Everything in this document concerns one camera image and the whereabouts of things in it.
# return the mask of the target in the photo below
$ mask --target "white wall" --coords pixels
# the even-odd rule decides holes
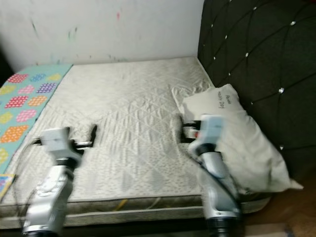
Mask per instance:
[[[196,56],[203,2],[0,0],[0,46],[15,71]]]

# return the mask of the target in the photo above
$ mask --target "colorful rug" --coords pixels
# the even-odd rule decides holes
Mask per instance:
[[[0,174],[72,64],[28,67],[0,88]]]
[[[14,178],[14,174],[0,174],[0,202],[8,188],[11,186]]]

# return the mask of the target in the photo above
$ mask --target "black tufted headboard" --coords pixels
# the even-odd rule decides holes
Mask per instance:
[[[205,0],[198,58],[280,150],[290,175],[316,170],[316,3]]]

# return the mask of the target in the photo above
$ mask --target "pillow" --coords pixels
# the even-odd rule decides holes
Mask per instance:
[[[202,114],[223,116],[224,129],[216,150],[222,153],[240,193],[302,188],[289,178],[281,154],[242,108],[230,84],[184,98],[181,110],[186,122],[200,120]]]

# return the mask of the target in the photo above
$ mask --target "bed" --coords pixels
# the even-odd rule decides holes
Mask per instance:
[[[176,142],[178,108],[171,88],[210,87],[197,58],[73,66],[13,157],[47,128],[71,126],[87,139],[99,126],[95,147],[76,170],[66,226],[202,217],[200,187]],[[14,190],[22,206],[53,165],[43,147],[20,158],[20,179],[0,205],[1,229],[19,228]]]

